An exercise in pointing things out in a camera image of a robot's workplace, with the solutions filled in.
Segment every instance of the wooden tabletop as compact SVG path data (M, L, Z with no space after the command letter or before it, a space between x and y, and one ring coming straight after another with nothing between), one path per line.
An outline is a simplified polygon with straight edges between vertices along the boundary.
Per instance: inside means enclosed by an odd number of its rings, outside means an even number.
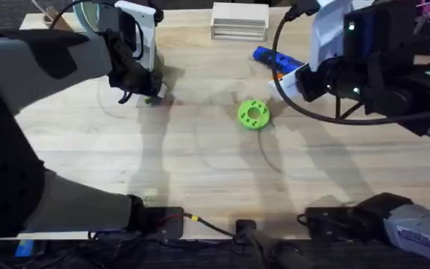
M270 71L250 55L259 45L271 47L285 11L270 9L266 43L211 40L210 10L166 11L156 35L172 93L162 105L151 108L137 97L119 105L122 91L103 77L33 104L17 120L47 168L60 175L141 196L147 205L182 206L224 229L249 218L271 235L305 238L296 215L329 195L359 202L388 191L430 208L429 137L398 125L321 123L270 98ZM80 29L73 14L65 18ZM22 28L44 28L42 15L28 14ZM279 50L306 61L310 31L310 18L286 24ZM244 129L236 117L240 102L254 98L272 112L260 132ZM330 96L296 101L334 113ZM72 237L85 235L38 238ZM185 238L221 237L187 221Z

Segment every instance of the white box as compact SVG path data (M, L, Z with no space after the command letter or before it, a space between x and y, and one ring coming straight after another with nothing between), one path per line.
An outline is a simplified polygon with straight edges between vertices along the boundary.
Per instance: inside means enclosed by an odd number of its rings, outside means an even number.
M267 40L268 4L214 2L210 23L212 39Z

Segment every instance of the white robot part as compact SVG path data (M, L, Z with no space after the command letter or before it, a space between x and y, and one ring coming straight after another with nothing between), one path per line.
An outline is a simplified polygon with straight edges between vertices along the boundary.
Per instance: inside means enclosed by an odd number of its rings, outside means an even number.
M310 69L313 72L326 59L343 54L343 18L353 11L352 0L318 0L311 32Z
M137 31L137 50L133 56L137 57L140 54L141 42L139 37L143 37L143 56L138 62L142 64L148 71L154 69L156 46L155 46L155 12L152 7L142 6L140 4L130 3L129 1L117 1L114 5L122 11L131 14L132 17L139 23L140 29L136 26Z

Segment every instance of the green plastic toy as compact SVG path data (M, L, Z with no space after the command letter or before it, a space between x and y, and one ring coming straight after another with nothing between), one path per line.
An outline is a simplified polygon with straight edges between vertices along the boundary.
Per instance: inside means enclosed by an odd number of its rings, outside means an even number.
M250 130L260 130L269 122L267 105L260 100L243 102L238 108L238 120Z

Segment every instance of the cable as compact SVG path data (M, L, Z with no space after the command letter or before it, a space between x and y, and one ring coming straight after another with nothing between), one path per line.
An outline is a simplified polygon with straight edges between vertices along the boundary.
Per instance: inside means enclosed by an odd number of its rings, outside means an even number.
M208 227L208 228L210 228L212 230L215 230L215 231L217 231L217 232L219 232L219 233L221 233L223 235L226 235L228 237L231 237L231 238L235 238L236 237L236 235L232 234L231 232L227 232L227 231L225 231L223 229L220 229L219 227L217 227L217 226L215 226L215 225L207 222L206 220L202 219L201 217L199 217L197 215L189 214L189 213L184 213L184 217L188 217L192 221L200 222L201 224L205 225L206 227Z
M281 19L276 29L275 37L273 39L272 76L273 76L273 81L275 82L276 90L279 92L282 99L292 109L315 120L320 120L327 123L349 125L349 126L373 126L373 125L391 124L391 123L406 122L406 121L413 121L413 120L423 120L423 119L430 118L430 112L424 112L424 113L408 115L408 116L391 117L391 118L386 117L386 118L374 119L374 120L345 120L345 119L336 119L336 118L327 117L321 114L317 114L297 105L295 102L293 102L293 100L290 99L290 97L286 95L286 93L283 91L283 88L280 85L280 81L276 78L276 61L275 61L275 55L277 53L276 49L278 48L278 40L280 38L281 30L283 29L283 26L286 23L286 21L287 21L286 18Z
M296 221L298 221L299 224L306 226L307 223L306 221L302 220L302 217L305 217L305 214L299 214L298 216L296 216Z
M37 2L37 0L31 0L31 2L33 2L33 4L37 7L38 10L46 14L46 10Z
M49 29L54 29L54 27L56 26L57 21L62 17L62 15L68 11L71 7L74 7L77 4L81 4L84 2L89 2L89 1L93 1L93 0L76 0L71 2L70 4L68 4L66 7L63 8L63 10L61 10L56 17L52 20L51 26L49 26Z

